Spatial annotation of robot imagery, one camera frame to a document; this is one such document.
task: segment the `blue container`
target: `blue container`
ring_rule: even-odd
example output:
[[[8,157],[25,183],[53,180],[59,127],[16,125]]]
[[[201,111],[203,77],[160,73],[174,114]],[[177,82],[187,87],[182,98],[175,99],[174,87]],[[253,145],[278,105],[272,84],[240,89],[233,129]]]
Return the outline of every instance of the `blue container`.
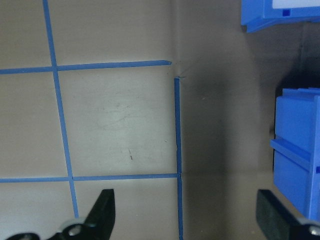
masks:
[[[320,6],[273,8],[273,0],[242,0],[241,25],[247,26],[248,33],[302,21],[320,22]]]
[[[320,88],[283,90],[275,135],[274,184],[306,218],[320,221]]]

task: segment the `silver bolt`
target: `silver bolt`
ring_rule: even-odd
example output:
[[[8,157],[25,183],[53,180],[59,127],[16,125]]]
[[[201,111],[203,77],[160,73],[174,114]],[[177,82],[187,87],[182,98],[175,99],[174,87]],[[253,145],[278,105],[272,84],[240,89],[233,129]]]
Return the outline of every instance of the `silver bolt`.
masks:
[[[31,239],[32,239],[32,237],[31,237],[30,234],[25,234],[25,235],[23,235],[23,237],[21,237],[19,240],[31,240]]]
[[[78,235],[81,232],[81,225],[76,225],[73,228],[71,228],[68,232],[70,236]]]
[[[320,236],[320,227],[318,226],[310,226],[309,232],[314,236]]]

